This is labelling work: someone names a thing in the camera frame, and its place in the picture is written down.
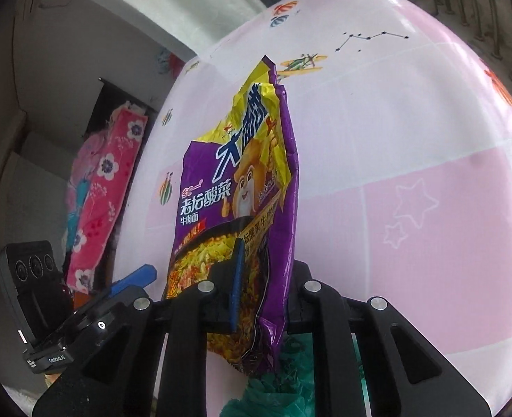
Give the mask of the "pink floral cloth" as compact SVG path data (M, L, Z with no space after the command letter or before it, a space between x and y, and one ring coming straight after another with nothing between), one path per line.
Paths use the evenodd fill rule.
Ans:
M75 293L91 295L104 287L102 261L126 201L148 121L139 107L129 102L118 106L103 129L86 136L72 162L62 247L64 278Z

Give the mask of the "purple yellow noodle wrapper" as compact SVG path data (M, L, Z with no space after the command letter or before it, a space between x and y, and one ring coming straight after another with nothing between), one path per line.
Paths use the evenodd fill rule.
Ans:
M275 368L286 326L294 263L298 156L287 93L262 57L225 118L192 140L182 176L166 299L207 280L212 266L245 243L235 333L211 333L207 347L256 376Z

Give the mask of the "teal plastic bag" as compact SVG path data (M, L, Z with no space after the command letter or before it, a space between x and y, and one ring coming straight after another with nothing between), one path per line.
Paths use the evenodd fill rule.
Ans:
M276 371L251 377L239 399L230 400L220 416L316 416L313 337L283 339Z

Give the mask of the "pink patterned tablecloth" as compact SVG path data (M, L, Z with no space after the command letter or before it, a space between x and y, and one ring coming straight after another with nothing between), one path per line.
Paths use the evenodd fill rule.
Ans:
M492 411L512 397L512 97L502 74L407 0L284 0L187 62L134 174L114 275L162 296L182 157L258 61L287 91L295 256L341 295L383 296Z

